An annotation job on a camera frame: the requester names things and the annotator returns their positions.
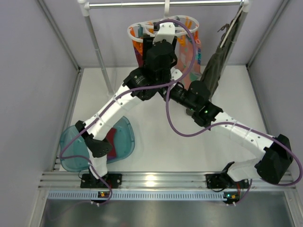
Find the white clip hanger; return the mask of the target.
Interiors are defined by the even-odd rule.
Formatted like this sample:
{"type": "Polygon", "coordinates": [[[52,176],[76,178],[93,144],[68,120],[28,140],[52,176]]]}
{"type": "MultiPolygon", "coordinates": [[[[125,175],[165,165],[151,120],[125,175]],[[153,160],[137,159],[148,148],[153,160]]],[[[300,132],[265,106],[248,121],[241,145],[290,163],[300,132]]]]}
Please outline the white clip hanger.
{"type": "Polygon", "coordinates": [[[177,37],[179,43],[183,44],[188,33],[191,33],[196,41],[199,37],[199,22],[190,16],[169,16],[170,1],[164,2],[164,18],[132,24],[127,29],[127,34],[134,44],[142,44],[143,36],[155,38],[156,41],[167,39],[172,41],[177,37]]]}

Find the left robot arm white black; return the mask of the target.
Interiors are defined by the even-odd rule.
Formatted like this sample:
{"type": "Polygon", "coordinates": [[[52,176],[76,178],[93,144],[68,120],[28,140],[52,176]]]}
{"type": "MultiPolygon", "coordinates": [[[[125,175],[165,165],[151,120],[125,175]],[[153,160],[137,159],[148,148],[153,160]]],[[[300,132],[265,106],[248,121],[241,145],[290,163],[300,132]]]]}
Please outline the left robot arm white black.
{"type": "Polygon", "coordinates": [[[82,133],[89,153],[89,171],[96,179],[107,174],[107,155],[111,150],[106,139],[109,130],[125,113],[151,99],[171,81],[171,68],[178,61],[176,43],[176,37],[172,42],[163,39],[155,43],[151,38],[144,38],[143,45],[147,49],[143,52],[143,66],[130,72],[116,94],[95,116],[76,122],[75,127],[82,133]]]}

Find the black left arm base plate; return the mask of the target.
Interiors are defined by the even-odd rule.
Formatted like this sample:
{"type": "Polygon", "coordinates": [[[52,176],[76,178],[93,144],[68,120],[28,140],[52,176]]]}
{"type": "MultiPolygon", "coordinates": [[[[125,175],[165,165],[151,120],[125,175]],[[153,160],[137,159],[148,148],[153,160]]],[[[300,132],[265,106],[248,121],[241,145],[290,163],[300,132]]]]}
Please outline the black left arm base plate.
{"type": "MultiPolygon", "coordinates": [[[[102,177],[106,183],[112,188],[117,189],[122,184],[122,174],[107,174],[102,177]]],[[[107,186],[92,174],[83,174],[81,177],[80,188],[83,189],[105,189],[107,186]]]]}

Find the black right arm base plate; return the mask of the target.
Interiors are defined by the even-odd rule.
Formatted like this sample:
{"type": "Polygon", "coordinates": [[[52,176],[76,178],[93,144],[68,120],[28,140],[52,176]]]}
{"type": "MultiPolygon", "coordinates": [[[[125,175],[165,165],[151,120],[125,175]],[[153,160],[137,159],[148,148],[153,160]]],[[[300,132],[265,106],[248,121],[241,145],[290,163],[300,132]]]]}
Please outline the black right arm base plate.
{"type": "Polygon", "coordinates": [[[248,189],[248,179],[241,181],[234,181],[225,173],[219,174],[206,174],[206,185],[208,189],[248,189]]]}

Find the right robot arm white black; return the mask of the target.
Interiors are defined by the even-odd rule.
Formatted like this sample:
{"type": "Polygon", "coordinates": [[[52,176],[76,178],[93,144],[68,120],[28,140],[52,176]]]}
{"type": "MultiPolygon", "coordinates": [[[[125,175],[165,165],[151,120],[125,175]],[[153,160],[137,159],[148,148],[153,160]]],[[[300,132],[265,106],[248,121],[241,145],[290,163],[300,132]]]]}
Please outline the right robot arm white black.
{"type": "Polygon", "coordinates": [[[207,100],[209,91],[201,81],[194,81],[188,90],[175,85],[169,92],[159,90],[164,98],[170,98],[186,108],[192,108],[192,119],[200,127],[220,133],[251,152],[253,159],[232,161],[222,174],[234,182],[244,179],[261,178],[270,184],[279,184],[293,161],[288,153],[290,141],[283,134],[274,137],[257,134],[253,129],[242,125],[221,108],[207,100]]]}

